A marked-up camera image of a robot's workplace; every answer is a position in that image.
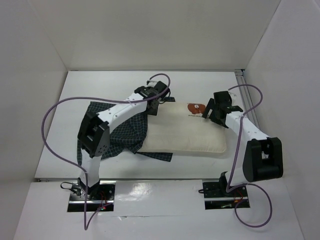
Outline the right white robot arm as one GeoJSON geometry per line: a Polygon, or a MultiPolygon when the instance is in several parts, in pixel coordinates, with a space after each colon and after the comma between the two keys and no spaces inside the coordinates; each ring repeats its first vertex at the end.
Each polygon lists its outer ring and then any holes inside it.
{"type": "Polygon", "coordinates": [[[228,91],[215,92],[202,117],[232,130],[238,136],[231,170],[221,173],[219,178],[220,194],[230,196],[236,188],[245,184],[283,176],[281,140],[259,130],[241,107],[233,105],[228,91]]]}

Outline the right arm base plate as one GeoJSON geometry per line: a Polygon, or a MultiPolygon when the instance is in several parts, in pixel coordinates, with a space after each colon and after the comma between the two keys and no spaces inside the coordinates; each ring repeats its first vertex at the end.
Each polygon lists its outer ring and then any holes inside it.
{"type": "Polygon", "coordinates": [[[206,210],[224,210],[238,208],[250,208],[248,192],[245,187],[233,190],[230,193],[224,192],[217,181],[207,181],[202,183],[199,194],[204,197],[206,210]]]}

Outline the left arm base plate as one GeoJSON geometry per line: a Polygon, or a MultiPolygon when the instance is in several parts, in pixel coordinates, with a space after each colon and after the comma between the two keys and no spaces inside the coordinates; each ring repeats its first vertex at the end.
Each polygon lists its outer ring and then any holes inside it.
{"type": "MultiPolygon", "coordinates": [[[[62,182],[60,188],[70,193],[67,212],[83,213],[86,194],[81,187],[76,182],[62,182]]],[[[88,195],[86,210],[95,212],[99,209],[100,212],[113,212],[115,190],[115,182],[101,181],[99,186],[88,195]]]]}

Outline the dark checked pillowcase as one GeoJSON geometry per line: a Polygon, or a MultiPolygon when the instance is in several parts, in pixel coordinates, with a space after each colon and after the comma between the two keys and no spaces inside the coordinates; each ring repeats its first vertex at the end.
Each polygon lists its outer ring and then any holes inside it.
{"type": "Polygon", "coordinates": [[[152,159],[170,162],[173,154],[170,152],[141,152],[140,149],[147,137],[148,116],[139,113],[124,123],[120,124],[110,134],[110,145],[101,159],[116,157],[124,150],[129,150],[133,154],[140,154],[152,159]]]}

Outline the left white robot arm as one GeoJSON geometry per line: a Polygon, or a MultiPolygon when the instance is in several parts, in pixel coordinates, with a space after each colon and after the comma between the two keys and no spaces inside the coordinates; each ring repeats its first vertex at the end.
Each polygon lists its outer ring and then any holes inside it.
{"type": "Polygon", "coordinates": [[[77,135],[81,149],[83,173],[78,178],[81,194],[88,200],[99,193],[99,169],[102,155],[110,148],[110,134],[125,121],[140,113],[155,116],[159,101],[170,92],[169,84],[158,81],[154,86],[138,87],[127,99],[113,101],[113,107],[98,112],[87,112],[77,135]]]}

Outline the cream pillow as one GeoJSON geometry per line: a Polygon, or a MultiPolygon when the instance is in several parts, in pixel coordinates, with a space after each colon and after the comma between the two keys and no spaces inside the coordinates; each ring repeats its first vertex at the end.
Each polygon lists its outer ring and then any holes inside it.
{"type": "Polygon", "coordinates": [[[221,154],[227,149],[225,128],[202,114],[201,103],[166,102],[147,118],[147,134],[140,152],[221,154]]]}

